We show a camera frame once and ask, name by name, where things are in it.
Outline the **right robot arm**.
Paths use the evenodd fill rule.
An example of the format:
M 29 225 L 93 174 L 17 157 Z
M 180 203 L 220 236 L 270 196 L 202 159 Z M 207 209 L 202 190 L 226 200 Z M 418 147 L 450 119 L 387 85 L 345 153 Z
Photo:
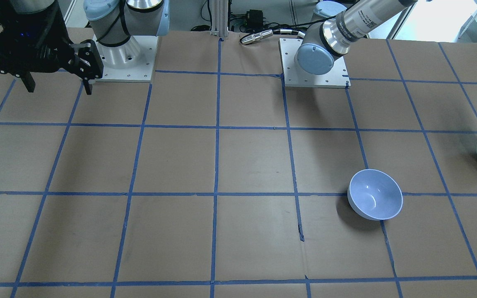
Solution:
M 35 89 L 32 73 L 65 69 L 82 79 L 102 79 L 104 66 L 127 67 L 140 57 L 136 36 L 164 36 L 170 28 L 167 0 L 86 0 L 95 40 L 70 39 L 56 0 L 0 0 L 0 73 Z

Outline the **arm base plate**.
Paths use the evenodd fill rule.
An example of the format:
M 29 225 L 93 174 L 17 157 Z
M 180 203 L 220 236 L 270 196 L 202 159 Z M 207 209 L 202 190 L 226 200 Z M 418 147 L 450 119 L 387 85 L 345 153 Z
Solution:
M 118 47 L 106 47 L 97 43 L 104 64 L 102 78 L 97 82 L 152 82 L 159 37 L 131 36 Z
M 279 49 L 286 87 L 344 89 L 352 85 L 344 58 L 334 59 L 322 46 L 280 38 Z

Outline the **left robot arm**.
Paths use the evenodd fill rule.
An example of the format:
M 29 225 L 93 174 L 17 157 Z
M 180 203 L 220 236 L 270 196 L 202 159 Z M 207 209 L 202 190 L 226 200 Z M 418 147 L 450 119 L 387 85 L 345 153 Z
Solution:
M 335 16 L 299 25 L 277 26 L 243 36 L 244 46 L 274 34 L 296 34 L 304 44 L 297 54 L 302 70 L 312 75 L 329 73 L 350 46 L 395 15 L 416 4 L 414 0 L 359 0 Z M 169 29 L 166 0 L 86 0 L 84 11 L 102 50 L 120 47 L 133 36 L 164 36 Z

